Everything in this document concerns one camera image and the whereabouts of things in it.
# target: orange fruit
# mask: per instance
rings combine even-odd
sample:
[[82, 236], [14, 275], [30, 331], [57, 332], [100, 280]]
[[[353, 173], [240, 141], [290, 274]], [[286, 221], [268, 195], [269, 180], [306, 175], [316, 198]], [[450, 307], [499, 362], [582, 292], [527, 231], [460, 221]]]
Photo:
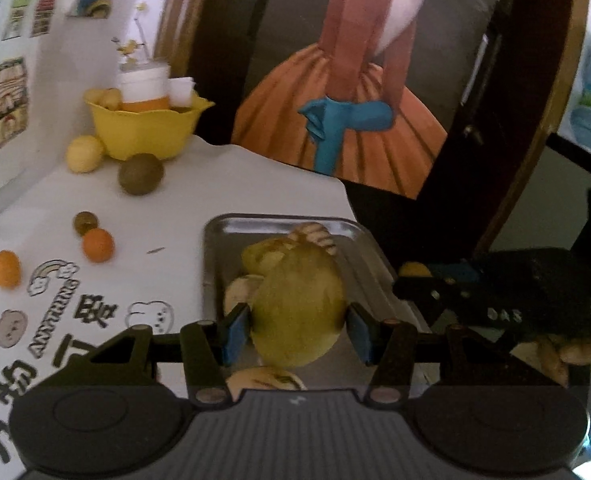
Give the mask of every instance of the orange fruit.
[[82, 237], [82, 251], [95, 264], [111, 260], [115, 250], [113, 237], [104, 229], [91, 229]]
[[0, 251], [0, 286], [15, 288], [20, 284], [20, 259], [11, 251]]

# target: cartoon face sticker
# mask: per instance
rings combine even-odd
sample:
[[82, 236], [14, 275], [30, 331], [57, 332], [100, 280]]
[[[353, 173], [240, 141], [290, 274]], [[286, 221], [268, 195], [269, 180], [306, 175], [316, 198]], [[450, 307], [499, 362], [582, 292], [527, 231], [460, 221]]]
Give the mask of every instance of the cartoon face sticker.
[[28, 318], [19, 310], [5, 310], [0, 318], [0, 346], [16, 346], [27, 329]]
[[163, 301], [131, 304], [125, 319], [127, 327], [149, 325], [154, 335], [168, 334], [173, 327], [173, 307]]

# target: white cup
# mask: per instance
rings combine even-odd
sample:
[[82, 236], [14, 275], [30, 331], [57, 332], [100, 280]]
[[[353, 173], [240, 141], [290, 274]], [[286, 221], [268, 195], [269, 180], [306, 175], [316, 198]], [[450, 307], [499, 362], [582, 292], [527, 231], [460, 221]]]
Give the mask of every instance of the white cup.
[[172, 108], [191, 108], [195, 81], [192, 77], [169, 79]]

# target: white table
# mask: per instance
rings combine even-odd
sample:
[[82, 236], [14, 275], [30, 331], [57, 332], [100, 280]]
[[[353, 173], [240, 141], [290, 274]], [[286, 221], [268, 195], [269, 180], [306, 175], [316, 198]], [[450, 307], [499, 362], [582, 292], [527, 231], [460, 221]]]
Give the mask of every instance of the white table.
[[[202, 229], [211, 218], [238, 212], [354, 219], [338, 180], [238, 146], [211, 146], [198, 137], [166, 163], [162, 186], [151, 195], [122, 193], [117, 173], [111, 161], [86, 175], [71, 174], [62, 165], [0, 215], [0, 250], [15, 251], [23, 266], [22, 285], [0, 289], [0, 320], [7, 310], [28, 318], [20, 341], [12, 348], [0, 346], [0, 480], [15, 479], [24, 470], [5, 424], [13, 396], [25, 386], [57, 371], [85, 345], [97, 346], [122, 332], [132, 304], [146, 311], [132, 322], [150, 323], [156, 322], [154, 309], [165, 307], [147, 303], [170, 305], [173, 323], [167, 316], [162, 325], [172, 332], [200, 318]], [[115, 238], [116, 254], [106, 264], [90, 264], [80, 250], [72, 220], [84, 210], [94, 212]], [[148, 254], [159, 248], [164, 250]], [[31, 296], [32, 273], [51, 261], [39, 272], [49, 278], [47, 289]], [[73, 294], [66, 294], [67, 286]], [[62, 287], [66, 308], [63, 301], [53, 304]], [[83, 296], [101, 296], [92, 301], [101, 309], [79, 308]], [[50, 319], [44, 320], [47, 313]], [[9, 316], [14, 315], [6, 313], [5, 322]], [[59, 348], [66, 348], [64, 358], [54, 362]]]

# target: metal tray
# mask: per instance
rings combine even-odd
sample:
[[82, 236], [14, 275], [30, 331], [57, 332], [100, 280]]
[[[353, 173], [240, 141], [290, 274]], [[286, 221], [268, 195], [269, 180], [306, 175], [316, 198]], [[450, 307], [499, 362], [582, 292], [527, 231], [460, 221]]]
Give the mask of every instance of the metal tray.
[[[357, 301], [376, 319], [397, 317], [413, 323], [419, 331], [429, 327], [415, 305], [400, 301], [391, 291], [395, 273], [371, 233], [360, 224], [342, 218], [311, 218], [227, 214], [213, 218], [204, 235], [204, 319], [223, 317], [224, 291], [229, 283], [245, 274], [242, 250], [265, 238], [287, 235], [302, 222], [320, 222], [333, 235], [336, 256], [348, 301]], [[253, 346], [249, 346], [232, 369], [259, 364]], [[343, 331], [333, 349], [317, 361], [294, 370], [309, 388], [357, 388], [362, 390], [373, 375], [357, 358], [349, 337]], [[424, 373], [417, 381], [426, 384]]]

